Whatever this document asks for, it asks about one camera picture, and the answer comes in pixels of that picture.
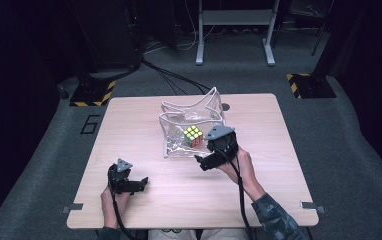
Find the transparent plastic box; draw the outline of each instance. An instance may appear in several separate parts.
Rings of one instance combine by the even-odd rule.
[[[220,93],[212,88],[199,101],[191,105],[176,105],[162,102],[163,113],[159,115],[160,125],[164,133],[163,156],[167,157],[205,157],[211,152],[207,150],[206,135],[213,126],[225,125]],[[199,132],[188,134],[189,129]]]

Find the table top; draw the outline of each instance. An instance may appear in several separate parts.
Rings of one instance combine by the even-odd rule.
[[[118,158],[133,164],[129,179],[149,182],[144,192],[128,201],[122,221],[131,229],[198,229],[245,227],[240,213],[238,186],[223,172],[202,171],[193,157],[164,158],[163,131],[159,123],[161,102],[190,105],[195,96],[113,98],[107,107],[98,136],[67,225],[73,229],[103,226],[100,194],[107,185],[107,170]],[[277,99],[272,94],[221,95],[226,125],[235,128],[238,144],[250,152],[256,176],[265,190],[294,217],[300,226],[318,222],[314,210],[302,209],[300,201],[312,202]],[[251,226],[260,226],[245,196]]]

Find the sleeve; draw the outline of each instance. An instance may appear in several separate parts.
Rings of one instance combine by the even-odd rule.
[[[269,194],[265,194],[252,204],[257,218],[269,239],[306,240],[309,237]]]
[[[114,228],[103,227],[98,234],[98,240],[119,240],[121,233]]]

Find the person's lap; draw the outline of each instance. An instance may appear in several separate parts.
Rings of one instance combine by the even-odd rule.
[[[162,229],[148,231],[149,240],[197,240],[195,230]],[[246,240],[247,232],[238,229],[205,229],[200,240]]]

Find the person's hand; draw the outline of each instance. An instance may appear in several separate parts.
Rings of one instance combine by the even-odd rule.
[[[239,147],[237,157],[232,160],[232,163],[237,169],[239,166],[238,170],[243,180],[244,190],[251,200],[255,201],[262,197],[265,194],[265,190],[256,179],[250,153]],[[237,173],[230,163],[220,165],[217,168],[225,172],[233,182],[238,183]]]
[[[126,203],[131,193],[115,194],[117,206],[119,208],[119,214],[122,215],[125,212]],[[104,227],[118,228],[116,214],[113,208],[113,198],[110,193],[110,188],[106,187],[100,195],[101,208],[104,216]]]

